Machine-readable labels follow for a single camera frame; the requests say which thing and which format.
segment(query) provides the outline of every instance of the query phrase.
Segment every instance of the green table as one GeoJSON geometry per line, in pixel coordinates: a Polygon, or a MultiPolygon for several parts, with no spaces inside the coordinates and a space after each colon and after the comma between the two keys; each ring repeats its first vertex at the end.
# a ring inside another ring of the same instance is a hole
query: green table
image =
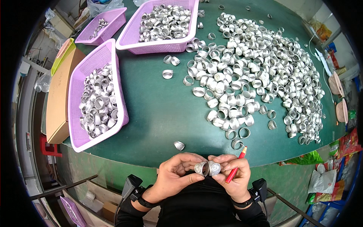
{"type": "MultiPolygon", "coordinates": [[[[124,3],[127,7],[126,19],[128,21],[137,7],[131,0],[125,0],[124,3]]],[[[298,37],[302,47],[310,39],[304,31],[301,18],[276,1],[213,0],[210,3],[200,3],[199,9],[205,10],[205,17],[197,20],[203,23],[204,29],[197,29],[196,37],[205,40],[207,44],[212,42],[207,39],[210,32],[216,34],[217,38],[214,42],[217,45],[227,43],[216,25],[216,19],[221,12],[233,14],[237,19],[263,20],[267,29],[275,31],[279,27],[284,27],[284,37],[298,37]],[[224,4],[224,11],[218,9],[219,4],[224,4]],[[251,6],[250,11],[245,10],[247,5],[251,6]],[[273,19],[267,18],[268,13],[273,16],[273,19]]],[[[123,28],[124,26],[114,35],[115,39],[118,38],[123,28]]],[[[77,48],[88,54],[95,46],[77,44],[77,48]]],[[[183,84],[183,78],[187,75],[186,64],[193,59],[195,54],[195,52],[183,52],[134,55],[127,50],[117,51],[123,94],[130,121],[122,127],[119,133],[85,152],[119,162],[148,167],[158,167],[161,162],[177,154],[178,151],[173,145],[174,141],[181,141],[185,144],[183,152],[195,152],[204,156],[210,154],[239,155],[240,151],[233,150],[231,141],[226,139],[225,131],[206,121],[205,118],[211,109],[207,106],[206,100],[194,96],[191,92],[193,87],[199,86],[199,82],[197,81],[191,87],[183,84]],[[164,64],[163,58],[167,54],[179,58],[180,64],[178,66],[164,64]],[[162,71],[165,69],[174,70],[174,76],[169,80],[162,77],[162,71]]],[[[315,57],[313,57],[313,62],[322,75],[322,64],[315,57]]],[[[297,136],[289,139],[283,123],[287,111],[282,106],[282,100],[276,98],[273,103],[266,104],[266,106],[277,113],[275,118],[277,129],[269,130],[267,127],[269,118],[266,115],[255,113],[253,114],[255,124],[249,127],[251,136],[243,140],[249,148],[245,157],[251,166],[294,158],[327,145],[344,135],[345,126],[343,123],[336,125],[335,106],[322,77],[321,83],[326,93],[322,99],[326,119],[323,120],[324,128],[320,131],[321,143],[312,142],[309,145],[299,145],[297,136]]],[[[339,101],[337,96],[333,96],[333,98],[334,101],[339,101]]],[[[255,100],[265,104],[259,95],[255,100]]],[[[70,146],[69,138],[64,143],[70,146]]]]}

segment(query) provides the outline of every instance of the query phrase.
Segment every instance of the black sleeve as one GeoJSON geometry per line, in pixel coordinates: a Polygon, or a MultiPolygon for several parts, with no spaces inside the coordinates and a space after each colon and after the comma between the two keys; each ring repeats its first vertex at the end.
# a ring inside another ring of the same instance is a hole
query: black sleeve
{"type": "Polygon", "coordinates": [[[144,221],[142,217],[145,214],[147,212],[135,209],[131,204],[131,199],[127,198],[117,213],[115,227],[143,227],[144,221]]]}
{"type": "Polygon", "coordinates": [[[252,205],[244,210],[236,209],[239,219],[253,227],[269,227],[265,214],[262,212],[261,206],[253,201],[252,205]]]}

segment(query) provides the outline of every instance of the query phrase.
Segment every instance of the hand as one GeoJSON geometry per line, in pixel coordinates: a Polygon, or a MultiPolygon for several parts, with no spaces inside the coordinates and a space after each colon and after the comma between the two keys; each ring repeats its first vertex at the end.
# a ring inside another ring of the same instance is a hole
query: hand
{"type": "Polygon", "coordinates": [[[186,171],[194,170],[195,164],[203,161],[208,160],[198,154],[180,153],[161,163],[154,186],[145,191],[142,197],[150,203],[158,203],[176,195],[188,185],[204,180],[204,176],[198,173],[184,176],[186,171]]]}
{"type": "Polygon", "coordinates": [[[228,195],[230,195],[235,202],[243,203],[251,198],[251,195],[247,190],[248,181],[251,175],[247,159],[238,159],[237,156],[233,154],[222,154],[220,156],[210,155],[208,156],[208,159],[221,165],[221,172],[212,176],[212,178],[226,189],[228,195]],[[237,173],[228,184],[225,180],[234,168],[238,168],[237,173]]]}

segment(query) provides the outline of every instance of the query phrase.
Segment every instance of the brown cardboard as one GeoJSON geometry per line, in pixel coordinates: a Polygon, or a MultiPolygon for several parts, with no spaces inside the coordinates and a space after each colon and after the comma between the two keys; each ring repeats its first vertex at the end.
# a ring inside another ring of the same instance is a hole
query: brown cardboard
{"type": "Polygon", "coordinates": [[[46,138],[48,143],[60,144],[69,137],[68,87],[74,68],[86,55],[75,48],[52,77],[46,108],[46,138]]]}
{"type": "Polygon", "coordinates": [[[102,207],[103,217],[106,218],[107,220],[113,222],[116,208],[117,208],[116,205],[113,205],[110,202],[105,202],[102,207]]]}

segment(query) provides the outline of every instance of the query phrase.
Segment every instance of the red stool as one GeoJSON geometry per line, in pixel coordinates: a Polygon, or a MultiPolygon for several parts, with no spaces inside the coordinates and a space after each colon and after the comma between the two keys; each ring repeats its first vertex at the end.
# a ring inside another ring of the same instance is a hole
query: red stool
{"type": "Polygon", "coordinates": [[[62,157],[62,153],[58,153],[57,144],[49,144],[46,142],[46,136],[41,134],[39,136],[40,150],[44,155],[52,155],[56,157],[62,157]]]}

